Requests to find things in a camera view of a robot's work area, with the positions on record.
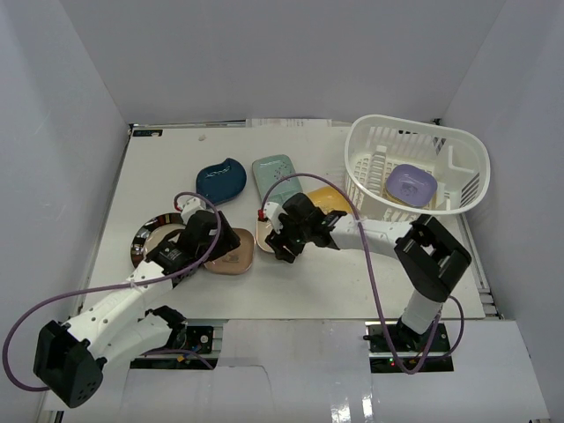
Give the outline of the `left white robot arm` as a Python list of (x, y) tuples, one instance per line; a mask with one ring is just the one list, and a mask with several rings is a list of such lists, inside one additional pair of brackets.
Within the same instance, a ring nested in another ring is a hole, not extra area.
[(88, 401), (111, 370), (153, 350), (186, 342), (186, 319), (153, 301), (208, 261), (237, 249), (239, 236), (222, 212), (196, 211), (146, 254), (121, 289), (64, 323), (40, 331), (33, 372), (69, 408)]

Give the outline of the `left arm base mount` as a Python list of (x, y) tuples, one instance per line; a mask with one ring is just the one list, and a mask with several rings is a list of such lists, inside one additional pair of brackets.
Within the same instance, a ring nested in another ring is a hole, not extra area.
[(171, 334), (159, 353), (133, 360), (130, 369), (213, 370), (219, 356), (213, 337), (213, 326), (183, 325)]

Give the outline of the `yellow square plate front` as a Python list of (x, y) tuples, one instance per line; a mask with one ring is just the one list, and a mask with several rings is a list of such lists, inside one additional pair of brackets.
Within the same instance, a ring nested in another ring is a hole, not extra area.
[(407, 199), (405, 196), (399, 194), (397, 195), (393, 194), (387, 189), (383, 191), (382, 197), (391, 201), (392, 203), (401, 204), (402, 206), (412, 207), (417, 209), (433, 210), (433, 208), (437, 204), (436, 194), (434, 194), (426, 204), (423, 203), (424, 198), (419, 199), (418, 197), (415, 197), (414, 199)]

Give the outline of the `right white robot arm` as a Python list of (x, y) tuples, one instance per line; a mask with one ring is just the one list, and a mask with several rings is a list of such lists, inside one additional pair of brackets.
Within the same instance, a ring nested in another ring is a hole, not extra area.
[(396, 258), (413, 293), (390, 336), (411, 352), (428, 343), (433, 320), (471, 264), (468, 250), (426, 214), (412, 222), (360, 220), (346, 211), (325, 213), (298, 193), (283, 204), (266, 203), (258, 219), (271, 224), (265, 242), (278, 260), (288, 263), (309, 243)]

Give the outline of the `purple square plate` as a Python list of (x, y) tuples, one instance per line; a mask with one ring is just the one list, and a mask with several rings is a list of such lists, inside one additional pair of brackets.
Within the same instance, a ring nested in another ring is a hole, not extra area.
[(435, 194), (438, 182), (427, 171), (409, 164), (397, 165), (388, 176), (384, 188), (407, 199), (424, 198), (426, 204)]

